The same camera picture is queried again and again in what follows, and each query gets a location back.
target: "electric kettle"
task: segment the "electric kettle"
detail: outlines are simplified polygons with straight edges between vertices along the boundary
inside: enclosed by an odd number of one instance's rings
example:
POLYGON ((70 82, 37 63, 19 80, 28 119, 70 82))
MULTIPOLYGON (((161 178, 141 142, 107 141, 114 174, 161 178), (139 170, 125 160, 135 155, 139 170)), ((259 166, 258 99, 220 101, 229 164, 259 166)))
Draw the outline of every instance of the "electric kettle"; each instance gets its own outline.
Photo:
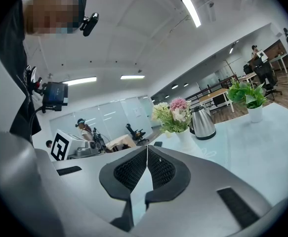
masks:
POLYGON ((208 140, 215 136, 216 128, 209 114, 206 113, 203 106, 193 108, 192 123, 195 136, 199 140, 208 140))

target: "ceiling light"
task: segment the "ceiling light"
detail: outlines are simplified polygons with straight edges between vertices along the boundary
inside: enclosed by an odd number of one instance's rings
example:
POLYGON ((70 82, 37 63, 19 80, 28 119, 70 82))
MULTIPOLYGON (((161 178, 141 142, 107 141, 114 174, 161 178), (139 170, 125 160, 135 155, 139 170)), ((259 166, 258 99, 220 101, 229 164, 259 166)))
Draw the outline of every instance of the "ceiling light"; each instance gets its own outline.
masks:
POLYGON ((121 79, 143 79, 145 76, 121 76, 121 79))
POLYGON ((195 8, 193 6, 192 1, 191 0, 181 0, 181 1, 187 7, 196 27, 199 27, 201 25, 201 22, 200 22, 198 14, 197 14, 197 11, 195 10, 195 8))
POLYGON ((96 81, 96 77, 89 77, 89 78, 83 78, 83 79, 77 79, 77 80, 71 80, 71 81, 64 81, 63 83, 70 85, 85 83, 85 82, 91 82, 96 81))
POLYGON ((96 118, 89 119, 89 120, 86 121, 86 123, 89 122, 89 121, 91 121, 91 120, 95 120, 95 119, 96 119, 96 118))
POLYGON ((104 115, 104 116, 107 116, 107 115, 110 115, 110 114, 113 114, 113 113, 115 113, 115 112, 112 112, 112 113, 107 113, 106 115, 104 115))

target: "desk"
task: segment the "desk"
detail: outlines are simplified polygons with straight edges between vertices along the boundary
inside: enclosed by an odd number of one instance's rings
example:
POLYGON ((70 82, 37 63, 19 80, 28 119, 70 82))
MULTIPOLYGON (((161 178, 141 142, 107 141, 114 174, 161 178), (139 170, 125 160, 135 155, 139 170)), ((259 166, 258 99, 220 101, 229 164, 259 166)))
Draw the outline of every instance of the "desk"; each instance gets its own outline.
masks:
POLYGON ((247 81, 248 83, 250 82, 252 88, 253 87, 253 84, 252 84, 252 81, 251 81, 251 78, 253 78, 254 76, 256 76, 257 74, 255 72, 252 72, 252 73, 249 73, 248 75, 245 75, 243 77, 239 77, 238 80, 239 81, 247 81))
POLYGON ((109 150, 115 149, 115 151, 118 151, 116 146, 117 145, 123 145, 123 144, 127 144, 131 148, 136 147, 135 142, 132 140, 132 138, 128 134, 123 135, 119 138, 116 138, 116 139, 106 143, 105 146, 109 150))
POLYGON ((204 97, 201 97, 199 102, 201 105, 204 106, 204 108, 206 108, 206 103, 208 100, 213 100, 214 97, 217 97, 219 95, 223 95, 224 96, 224 99, 225 99, 225 102, 226 102, 226 105, 230 104, 231 108, 232 108, 232 112, 234 112, 234 107, 233 107, 233 104, 232 104, 232 101, 231 100, 228 100, 226 99, 226 96, 227 95, 227 89, 219 89, 217 91, 214 91, 212 93, 210 93, 209 95, 206 95, 204 97))
POLYGON ((284 67, 284 71, 285 71, 286 73, 288 73, 287 68, 286 68, 286 66, 284 65, 284 62, 283 62, 283 59, 282 59, 283 57, 285 57, 285 56, 287 56, 287 55, 288 55, 288 54, 285 53, 284 55, 280 55, 280 56, 278 56, 278 57, 270 60, 270 61, 269 61, 269 64, 270 64, 271 68, 273 69, 271 63, 272 63, 272 62, 275 62, 275 61, 278 61, 278 64, 279 64, 279 66, 280 66, 280 70, 282 70, 281 65, 280 65, 280 62, 279 62, 279 60, 281 60, 281 61, 282 61, 282 65, 283 65, 283 67, 284 67))
MULTIPOLYGON (((263 121, 251 123, 249 115, 215 124, 216 135, 198 140, 204 159, 213 161, 258 190, 272 206, 288 198, 288 109, 272 103, 263 107, 263 121)), ((182 152, 175 134, 160 135, 163 148, 182 152)))

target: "vase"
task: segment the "vase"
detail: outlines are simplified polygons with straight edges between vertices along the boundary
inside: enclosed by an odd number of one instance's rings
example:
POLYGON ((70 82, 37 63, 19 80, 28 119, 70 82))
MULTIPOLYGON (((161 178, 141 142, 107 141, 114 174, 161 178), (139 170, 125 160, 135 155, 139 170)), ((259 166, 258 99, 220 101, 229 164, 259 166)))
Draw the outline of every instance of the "vase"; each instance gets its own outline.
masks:
POLYGON ((254 109, 248 109, 249 117, 252 123, 259 123, 262 121, 262 105, 254 109))
POLYGON ((193 134, 190 133, 190 129, 186 129, 184 132, 175 133, 180 141, 179 151, 188 155, 203 157, 202 150, 197 143, 193 140, 193 134))

